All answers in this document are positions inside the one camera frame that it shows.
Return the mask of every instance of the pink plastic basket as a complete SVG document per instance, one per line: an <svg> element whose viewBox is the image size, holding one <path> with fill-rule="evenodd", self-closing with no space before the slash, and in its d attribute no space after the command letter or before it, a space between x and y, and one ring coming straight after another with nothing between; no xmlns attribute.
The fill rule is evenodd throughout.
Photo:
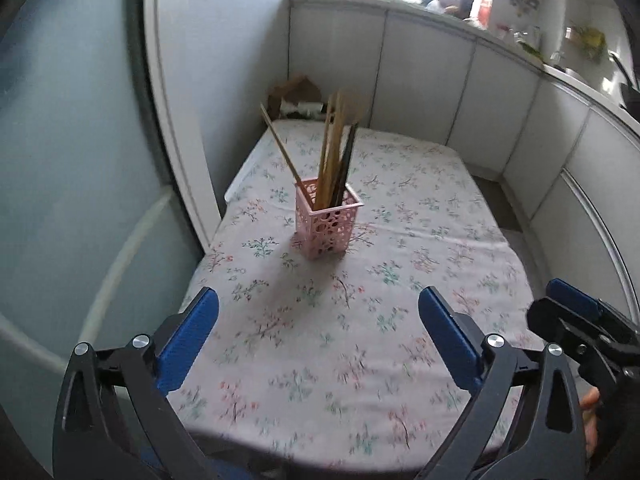
<svg viewBox="0 0 640 480"><path fill-rule="evenodd" d="M316 178L302 181L312 199L316 197L316 181ZM341 206L312 211L296 186L296 233L302 242L304 255L313 260L324 253L346 251L361 205L362 202L347 184Z"/></svg>

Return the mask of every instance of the metal screw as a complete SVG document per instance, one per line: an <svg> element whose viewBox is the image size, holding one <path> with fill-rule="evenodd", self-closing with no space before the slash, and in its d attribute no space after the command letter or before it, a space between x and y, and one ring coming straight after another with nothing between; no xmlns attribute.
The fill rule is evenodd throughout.
<svg viewBox="0 0 640 480"><path fill-rule="evenodd" d="M494 348L500 348L501 346L504 346L504 338L501 335L491 334L489 337L487 337L486 341L490 346Z"/></svg>
<svg viewBox="0 0 640 480"><path fill-rule="evenodd" d="M134 348L144 348L148 344L149 344L149 336L148 335L140 334L140 335L135 336L135 338L133 338L133 346L134 346Z"/></svg>
<svg viewBox="0 0 640 480"><path fill-rule="evenodd" d="M555 355L555 356L562 355L562 348L558 346L556 343L551 343L548 346L548 350L551 355Z"/></svg>
<svg viewBox="0 0 640 480"><path fill-rule="evenodd" d="M87 343L78 343L74 348L74 353L76 355L84 355L87 353L89 349L89 345Z"/></svg>

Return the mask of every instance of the cabinet door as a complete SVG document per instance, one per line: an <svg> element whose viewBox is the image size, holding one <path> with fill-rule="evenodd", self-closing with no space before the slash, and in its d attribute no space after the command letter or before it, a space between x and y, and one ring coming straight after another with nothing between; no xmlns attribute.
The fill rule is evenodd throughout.
<svg viewBox="0 0 640 480"><path fill-rule="evenodd" d="M561 278L629 317L616 267L594 222L564 178L558 178L531 222L554 278Z"/></svg>
<svg viewBox="0 0 640 480"><path fill-rule="evenodd" d="M640 287L640 142L592 112L567 164L602 216L631 280Z"/></svg>
<svg viewBox="0 0 640 480"><path fill-rule="evenodd" d="M522 63L478 45L447 145L465 162L502 173L539 80Z"/></svg>
<svg viewBox="0 0 640 480"><path fill-rule="evenodd" d="M363 99L369 123L380 62L385 16L382 10L324 5L291 9L289 75L303 73L327 99L344 89Z"/></svg>
<svg viewBox="0 0 640 480"><path fill-rule="evenodd" d="M444 144L472 51L426 20L389 14L371 127Z"/></svg>
<svg viewBox="0 0 640 480"><path fill-rule="evenodd" d="M558 176L584 124L589 105L574 92L542 80L527 124L504 176L528 218Z"/></svg>

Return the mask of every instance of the floral tablecloth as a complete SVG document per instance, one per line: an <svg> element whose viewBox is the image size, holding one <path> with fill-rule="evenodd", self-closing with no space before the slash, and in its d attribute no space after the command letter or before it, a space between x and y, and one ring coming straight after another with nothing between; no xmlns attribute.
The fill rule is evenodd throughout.
<svg viewBox="0 0 640 480"><path fill-rule="evenodd" d="M302 176L323 125L275 125ZM308 262L295 237L293 179L266 134L244 168L203 285L220 317L169 401L190 431L349 470L428 462L468 400L420 322L437 286L485 332L541 348L527 331L524 269L451 149L361 129L349 182L364 206L346 254ZM513 416L512 397L494 438Z"/></svg>

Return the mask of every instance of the wooden chopstick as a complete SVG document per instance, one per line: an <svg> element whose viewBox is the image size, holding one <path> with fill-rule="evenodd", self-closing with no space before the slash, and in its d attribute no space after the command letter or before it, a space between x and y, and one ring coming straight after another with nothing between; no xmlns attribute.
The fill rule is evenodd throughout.
<svg viewBox="0 0 640 480"><path fill-rule="evenodd" d="M314 203L314 210L320 209L321 200L324 191L324 163L326 158L326 146L329 137L329 126L331 123L331 114L335 109L335 95L331 94L326 104L326 119L324 120L324 137L322 137L322 152L320 153L320 166L318 168L318 180L316 181L316 202Z"/></svg>
<svg viewBox="0 0 640 480"><path fill-rule="evenodd" d="M296 179L296 184L298 184L298 187L300 188L300 191L302 192L302 195L305 197L306 201L308 202L309 207L311 209L313 209L314 208L314 202L311 199L311 195L309 195L309 192L306 190L306 186L302 183L302 179L300 179L300 176L299 176L298 172L296 171L296 168L293 165L293 162L289 158L289 153L287 153L287 150L285 149L284 144L280 140L280 137L278 137L278 134L276 133L276 130L273 129L273 124L271 123L271 119L269 118L267 110L264 109L264 105L262 103L260 103L260 111L262 112L262 116L264 118L264 121L267 123L267 126L271 130L271 133L273 134L273 137L276 139L276 143L277 143L278 147L280 148L280 151L282 152L282 156L284 157L284 160L286 161L289 169L291 170L291 173L293 174L293 178Z"/></svg>
<svg viewBox="0 0 640 480"><path fill-rule="evenodd" d="M338 92L335 107L334 127L329 139L326 171L324 174L324 182L322 183L322 209L326 209L331 203L333 184L336 182L338 172L340 171L340 143L342 141L342 131L344 130L345 108L345 99L341 92Z"/></svg>

